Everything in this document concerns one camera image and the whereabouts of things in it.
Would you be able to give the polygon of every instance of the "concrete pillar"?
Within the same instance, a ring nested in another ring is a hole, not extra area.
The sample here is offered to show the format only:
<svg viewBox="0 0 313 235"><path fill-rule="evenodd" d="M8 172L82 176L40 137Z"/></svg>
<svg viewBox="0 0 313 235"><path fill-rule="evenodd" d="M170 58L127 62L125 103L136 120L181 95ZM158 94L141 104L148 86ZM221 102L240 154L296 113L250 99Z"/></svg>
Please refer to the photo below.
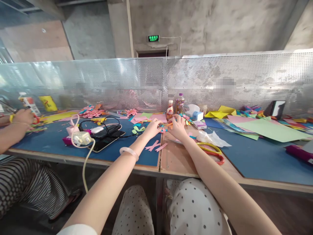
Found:
<svg viewBox="0 0 313 235"><path fill-rule="evenodd" d="M108 0L116 58L134 57L129 0Z"/></svg>
<svg viewBox="0 0 313 235"><path fill-rule="evenodd" d="M285 50L313 48L313 0L306 5Z"/></svg>

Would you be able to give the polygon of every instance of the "pants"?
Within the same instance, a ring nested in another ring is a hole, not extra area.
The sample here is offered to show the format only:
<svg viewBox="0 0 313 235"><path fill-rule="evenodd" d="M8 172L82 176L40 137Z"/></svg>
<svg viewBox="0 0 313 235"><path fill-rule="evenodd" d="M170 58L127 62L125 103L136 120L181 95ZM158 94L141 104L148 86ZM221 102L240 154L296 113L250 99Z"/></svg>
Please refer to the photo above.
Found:
<svg viewBox="0 0 313 235"><path fill-rule="evenodd" d="M29 203L54 219L70 193L48 162L16 158L0 166L0 219L16 202Z"/></svg>
<svg viewBox="0 0 313 235"><path fill-rule="evenodd" d="M166 209L165 224L171 235L231 234L222 210L202 181L168 180L167 190L171 203ZM112 234L154 235L151 211L141 186L125 191Z"/></svg>

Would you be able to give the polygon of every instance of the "scissors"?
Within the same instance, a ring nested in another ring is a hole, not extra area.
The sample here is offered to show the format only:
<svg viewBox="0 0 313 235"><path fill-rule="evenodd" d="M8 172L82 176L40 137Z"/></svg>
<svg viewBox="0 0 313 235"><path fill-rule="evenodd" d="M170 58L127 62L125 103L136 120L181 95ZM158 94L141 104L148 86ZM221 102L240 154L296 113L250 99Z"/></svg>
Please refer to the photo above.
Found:
<svg viewBox="0 0 313 235"><path fill-rule="evenodd" d="M15 108L11 107L10 105L8 105L7 103L4 103L4 102L1 101L1 100L0 100L0 102L3 103L3 104L5 104L6 107L7 107L7 109L13 113L13 114L10 115L10 119L9 119L10 122L12 123L12 122L13 122L13 118L14 118L16 112L18 111L18 109L15 109ZM34 115L34 118L36 118L36 122L34 122L33 124L38 124L38 123L40 123L39 117L38 117L36 114L34 114L34 113L33 113L33 115Z"/></svg>
<svg viewBox="0 0 313 235"><path fill-rule="evenodd" d="M177 143L177 144L183 145L182 142L179 142L179 141L176 141L176 140L171 140L171 139L168 139L168 140L170 140L170 141L172 141L172 142L175 142L175 143ZM216 157L219 159L219 162L216 162L217 164L219 164L219 165L223 165L223 164L224 164L225 159L224 159L224 157L221 155L222 151L221 151L218 147L216 147L215 145L209 144L209 143L204 143L204 142L198 142L198 143L196 143L196 144L197 144L206 154L216 156ZM214 148L217 152L215 152L215 151L213 151L213 150L210 150L210 149L207 149L207 148L205 148L205 147L202 147L202 146L200 146L200 145L208 145L208 146Z"/></svg>

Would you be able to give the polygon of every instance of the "yellow cup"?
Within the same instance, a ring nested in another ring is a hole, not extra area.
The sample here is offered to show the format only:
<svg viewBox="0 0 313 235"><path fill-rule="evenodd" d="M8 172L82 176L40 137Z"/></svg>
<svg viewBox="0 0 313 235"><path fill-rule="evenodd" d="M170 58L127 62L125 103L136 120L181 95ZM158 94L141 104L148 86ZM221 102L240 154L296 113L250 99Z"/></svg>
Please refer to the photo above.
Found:
<svg viewBox="0 0 313 235"><path fill-rule="evenodd" d="M58 110L51 96L39 96L39 99L45 106L46 111L52 112Z"/></svg>

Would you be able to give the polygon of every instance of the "bracelet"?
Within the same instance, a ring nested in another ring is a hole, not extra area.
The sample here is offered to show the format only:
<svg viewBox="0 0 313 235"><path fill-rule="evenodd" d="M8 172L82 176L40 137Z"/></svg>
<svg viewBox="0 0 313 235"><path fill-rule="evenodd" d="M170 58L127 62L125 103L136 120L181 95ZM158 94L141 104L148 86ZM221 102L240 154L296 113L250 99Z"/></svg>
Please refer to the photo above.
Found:
<svg viewBox="0 0 313 235"><path fill-rule="evenodd" d="M127 148L127 147L122 147L120 148L120 154L122 155L123 152L129 152L131 155L133 155L136 158L136 161L139 160L139 156L134 150Z"/></svg>
<svg viewBox="0 0 313 235"><path fill-rule="evenodd" d="M14 123L22 123L22 124L27 125L28 127L30 127L30 125L25 123L25 122L12 122L12 124L14 124Z"/></svg>

